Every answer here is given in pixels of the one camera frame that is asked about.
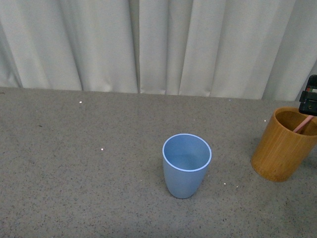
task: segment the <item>blue cup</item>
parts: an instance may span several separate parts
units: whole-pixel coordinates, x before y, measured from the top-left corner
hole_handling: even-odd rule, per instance
[[[163,145],[164,177],[169,192],[177,198],[192,196],[207,172],[211,149],[200,137],[177,134]]]

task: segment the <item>bamboo cup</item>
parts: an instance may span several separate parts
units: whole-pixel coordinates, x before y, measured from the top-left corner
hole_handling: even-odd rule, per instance
[[[293,132],[306,117],[298,108],[282,107],[274,111],[251,159],[259,175],[282,182],[296,171],[317,143],[317,118]]]

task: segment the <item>white curtain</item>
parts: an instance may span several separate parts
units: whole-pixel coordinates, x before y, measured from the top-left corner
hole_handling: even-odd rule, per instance
[[[1,0],[0,86],[296,100],[316,0]]]

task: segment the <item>black object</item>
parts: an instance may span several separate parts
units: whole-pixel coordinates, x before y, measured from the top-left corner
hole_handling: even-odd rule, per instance
[[[300,113],[317,116],[317,75],[309,77],[306,90],[302,92],[299,101]]]

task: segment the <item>speckled surface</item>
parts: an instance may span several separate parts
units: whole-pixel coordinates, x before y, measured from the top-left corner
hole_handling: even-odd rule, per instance
[[[250,164],[274,109],[298,105],[0,88],[0,237],[316,237],[316,149],[282,183]],[[184,200],[162,172],[177,133],[212,149]]]

